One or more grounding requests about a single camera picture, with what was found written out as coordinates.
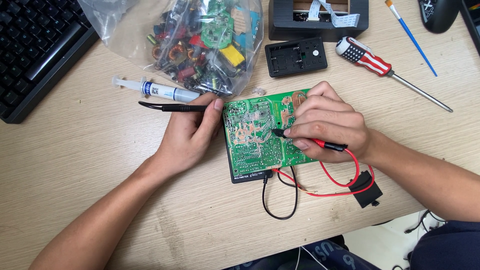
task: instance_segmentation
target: screwdriver shaft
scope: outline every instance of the screwdriver shaft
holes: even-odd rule
[[[396,75],[396,74],[393,74],[392,75],[393,78],[395,78],[396,80],[398,80],[399,82],[405,84],[406,86],[410,87],[413,89],[413,91],[419,93],[420,95],[424,96],[425,98],[427,98],[428,100],[430,100],[431,102],[437,104],[438,106],[444,108],[445,110],[449,111],[449,112],[453,112],[453,110],[451,108],[449,108],[448,106],[446,106],[445,104],[439,102],[437,99],[435,99],[434,97],[430,96],[429,94],[425,93],[424,91],[422,91],[421,89],[419,89],[418,87],[414,86],[413,84],[407,82],[406,80],[402,79],[400,76]]]

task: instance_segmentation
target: black keyboard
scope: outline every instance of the black keyboard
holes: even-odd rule
[[[0,0],[0,118],[21,123],[97,39],[77,0]]]

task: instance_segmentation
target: yellow capacitor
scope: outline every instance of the yellow capacitor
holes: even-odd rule
[[[228,44],[226,48],[219,51],[234,67],[245,61],[245,57],[232,44]]]

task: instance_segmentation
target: desk surface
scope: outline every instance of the desk surface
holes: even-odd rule
[[[359,40],[455,112],[448,113],[391,78],[380,78],[336,55],[325,43],[328,68],[270,78],[264,50],[251,82],[235,99],[309,88],[326,80],[368,126],[418,151],[480,173],[480,60],[459,14],[441,35],[427,32],[415,0],[396,3],[438,73],[434,77],[383,2],[371,2],[370,28]],[[268,1],[264,0],[265,25]],[[265,34],[264,44],[271,43]],[[97,42],[21,125],[1,123],[0,268],[26,269],[69,222],[118,185],[158,147],[169,114],[136,104],[138,93],[111,86],[112,75],[147,76]],[[331,165],[348,179],[352,164]],[[342,191],[316,163],[297,167],[304,187]],[[300,194],[287,221],[262,207],[261,181],[232,184],[222,136],[201,164],[161,187],[140,210],[108,269],[221,269],[418,211],[422,206],[390,178],[375,171],[384,195],[361,209],[353,196]],[[289,213],[294,192],[272,180],[270,209]]]

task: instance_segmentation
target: small green circuit board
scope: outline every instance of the small green circuit board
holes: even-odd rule
[[[229,102],[223,120],[227,152],[234,176],[312,162],[292,139],[275,136],[272,129],[289,128],[293,112],[306,100],[308,89]]]
[[[232,43],[233,18],[226,11],[224,0],[210,0],[207,15],[202,16],[201,39],[205,46],[224,49]]]

